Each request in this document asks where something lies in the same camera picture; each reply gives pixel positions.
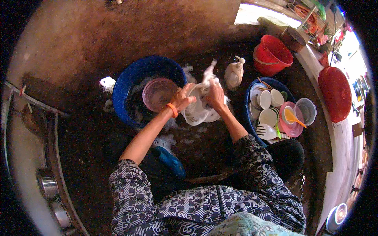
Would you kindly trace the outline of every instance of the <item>yellow spoon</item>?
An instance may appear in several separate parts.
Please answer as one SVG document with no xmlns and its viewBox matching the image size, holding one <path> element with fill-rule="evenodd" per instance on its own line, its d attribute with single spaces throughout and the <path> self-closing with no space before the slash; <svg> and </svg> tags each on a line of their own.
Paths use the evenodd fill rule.
<svg viewBox="0 0 378 236">
<path fill-rule="evenodd" d="M 303 127 L 307 128 L 307 126 L 305 126 L 305 124 L 300 122 L 298 120 L 298 118 L 295 117 L 295 115 L 289 109 L 285 109 L 285 119 L 288 120 L 288 121 L 295 121 L 295 122 L 299 123 L 300 125 L 302 125 Z"/>
</svg>

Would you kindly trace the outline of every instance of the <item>hand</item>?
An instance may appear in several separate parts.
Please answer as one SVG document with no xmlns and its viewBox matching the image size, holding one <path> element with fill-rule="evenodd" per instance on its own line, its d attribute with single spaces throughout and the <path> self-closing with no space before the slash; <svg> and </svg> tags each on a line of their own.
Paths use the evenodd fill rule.
<svg viewBox="0 0 378 236">
<path fill-rule="evenodd" d="M 219 111 L 227 105 L 224 100 L 224 92 L 219 83 L 216 83 L 214 79 L 210 79 L 210 90 L 206 97 L 206 101 L 214 108 L 215 111 Z"/>
<path fill-rule="evenodd" d="M 170 103 L 176 107 L 178 113 L 184 110 L 190 103 L 197 101 L 194 96 L 186 97 L 187 92 L 194 85 L 194 83 L 188 83 L 183 88 L 177 88 L 176 93 L 172 96 Z"/>
</svg>

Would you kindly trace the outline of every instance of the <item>black and white patterned shirt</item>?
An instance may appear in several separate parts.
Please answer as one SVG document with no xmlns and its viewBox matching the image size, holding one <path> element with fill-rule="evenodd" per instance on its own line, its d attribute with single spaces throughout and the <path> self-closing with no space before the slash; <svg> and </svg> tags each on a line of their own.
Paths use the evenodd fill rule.
<svg viewBox="0 0 378 236">
<path fill-rule="evenodd" d="M 235 145 L 239 172 L 250 179 L 245 186 L 249 191 L 212 185 L 173 192 L 159 204 L 153 202 L 146 174 L 132 160 L 121 160 L 109 179 L 113 235 L 207 235 L 237 212 L 303 233 L 302 203 L 278 177 L 267 150 L 250 134 Z"/>
</svg>

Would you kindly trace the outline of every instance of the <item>sleeve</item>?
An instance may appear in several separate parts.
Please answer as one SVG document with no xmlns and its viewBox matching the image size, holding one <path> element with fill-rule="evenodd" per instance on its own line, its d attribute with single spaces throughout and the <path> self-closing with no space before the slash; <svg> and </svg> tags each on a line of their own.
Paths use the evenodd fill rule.
<svg viewBox="0 0 378 236">
<path fill-rule="evenodd" d="M 155 214 L 151 183 L 132 160 L 121 160 L 109 178 L 113 193 L 113 235 L 145 223 Z"/>
<path fill-rule="evenodd" d="M 302 203 L 278 176 L 272 156 L 250 134 L 239 139 L 235 145 L 240 172 L 245 180 L 243 184 L 250 191 L 257 188 L 259 197 L 271 209 L 271 221 L 293 231 L 303 232 L 306 219 Z"/>
</svg>

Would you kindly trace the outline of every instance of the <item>soap dispenser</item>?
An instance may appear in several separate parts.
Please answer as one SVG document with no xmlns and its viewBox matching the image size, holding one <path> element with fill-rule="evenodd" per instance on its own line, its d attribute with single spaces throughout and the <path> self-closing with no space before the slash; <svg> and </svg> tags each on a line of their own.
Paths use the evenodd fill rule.
<svg viewBox="0 0 378 236">
<path fill-rule="evenodd" d="M 243 64 L 245 59 L 238 56 L 235 57 L 239 61 L 229 64 L 225 71 L 225 81 L 229 90 L 235 90 L 241 84 L 244 73 Z"/>
</svg>

